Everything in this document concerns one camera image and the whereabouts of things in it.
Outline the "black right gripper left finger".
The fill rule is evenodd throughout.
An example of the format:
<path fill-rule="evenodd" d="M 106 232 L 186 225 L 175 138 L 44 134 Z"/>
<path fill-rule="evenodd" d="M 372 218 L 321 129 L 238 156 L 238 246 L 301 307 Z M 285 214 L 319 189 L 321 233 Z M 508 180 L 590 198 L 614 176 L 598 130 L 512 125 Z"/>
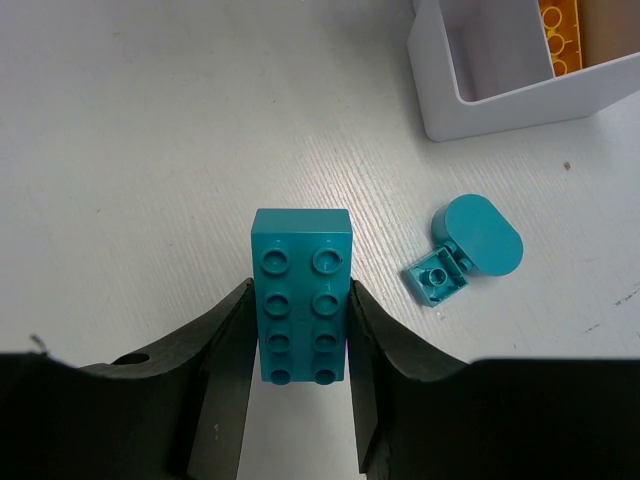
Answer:
<path fill-rule="evenodd" d="M 257 345 L 255 290 L 111 363 L 1 356 L 5 479 L 233 479 Z"/>

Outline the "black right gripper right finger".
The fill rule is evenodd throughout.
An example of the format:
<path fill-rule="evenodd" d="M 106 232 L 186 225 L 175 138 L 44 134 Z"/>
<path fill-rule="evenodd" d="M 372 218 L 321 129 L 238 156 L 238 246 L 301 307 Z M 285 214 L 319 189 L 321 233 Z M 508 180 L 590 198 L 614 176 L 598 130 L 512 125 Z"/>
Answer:
<path fill-rule="evenodd" d="M 347 339 L 369 479 L 635 479 L 635 359 L 466 363 L 390 316 L 359 282 Z"/>

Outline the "small teal lego brick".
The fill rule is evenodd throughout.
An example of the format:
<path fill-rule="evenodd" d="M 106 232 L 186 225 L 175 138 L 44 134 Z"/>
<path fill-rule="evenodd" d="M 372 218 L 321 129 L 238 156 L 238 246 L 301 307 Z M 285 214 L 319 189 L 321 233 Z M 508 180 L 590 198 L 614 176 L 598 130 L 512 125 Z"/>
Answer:
<path fill-rule="evenodd" d="M 401 277 L 416 302 L 431 308 L 468 285 L 463 270 L 446 246 L 405 268 Z"/>

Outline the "teal rectangular lego brick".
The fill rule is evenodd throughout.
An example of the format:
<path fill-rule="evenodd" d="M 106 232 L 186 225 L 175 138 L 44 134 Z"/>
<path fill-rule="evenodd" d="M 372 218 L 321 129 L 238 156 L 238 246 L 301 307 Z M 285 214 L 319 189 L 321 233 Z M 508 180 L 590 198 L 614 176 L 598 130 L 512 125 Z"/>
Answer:
<path fill-rule="evenodd" d="M 345 209 L 257 210 L 251 252 L 264 381 L 343 380 L 352 246 Z"/>

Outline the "yellow lego brick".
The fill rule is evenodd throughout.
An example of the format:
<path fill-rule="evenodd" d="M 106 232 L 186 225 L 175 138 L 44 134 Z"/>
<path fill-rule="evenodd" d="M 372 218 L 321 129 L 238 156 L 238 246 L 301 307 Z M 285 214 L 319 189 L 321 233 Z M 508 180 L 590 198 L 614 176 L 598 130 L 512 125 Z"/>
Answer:
<path fill-rule="evenodd" d="M 583 68 L 577 0 L 539 0 L 538 6 L 556 77 Z"/>

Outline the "teal rounded lego brick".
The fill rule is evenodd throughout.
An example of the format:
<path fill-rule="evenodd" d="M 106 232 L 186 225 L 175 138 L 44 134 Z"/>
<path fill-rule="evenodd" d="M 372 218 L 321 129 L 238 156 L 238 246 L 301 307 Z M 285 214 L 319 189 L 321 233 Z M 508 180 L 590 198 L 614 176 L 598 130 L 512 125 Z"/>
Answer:
<path fill-rule="evenodd" d="M 465 274 L 505 276 L 524 255 L 520 234 L 490 200 L 478 194 L 461 195 L 440 208 L 431 220 L 431 236 Z"/>

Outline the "white divided container right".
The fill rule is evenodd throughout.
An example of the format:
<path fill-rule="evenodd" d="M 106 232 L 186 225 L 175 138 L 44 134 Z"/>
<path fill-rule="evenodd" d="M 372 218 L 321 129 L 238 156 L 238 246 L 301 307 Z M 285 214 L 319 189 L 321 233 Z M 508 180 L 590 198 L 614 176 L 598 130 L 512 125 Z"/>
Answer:
<path fill-rule="evenodd" d="M 636 53 L 554 70 L 535 1 L 418 1 L 407 47 L 434 141 L 593 115 L 639 89 Z"/>

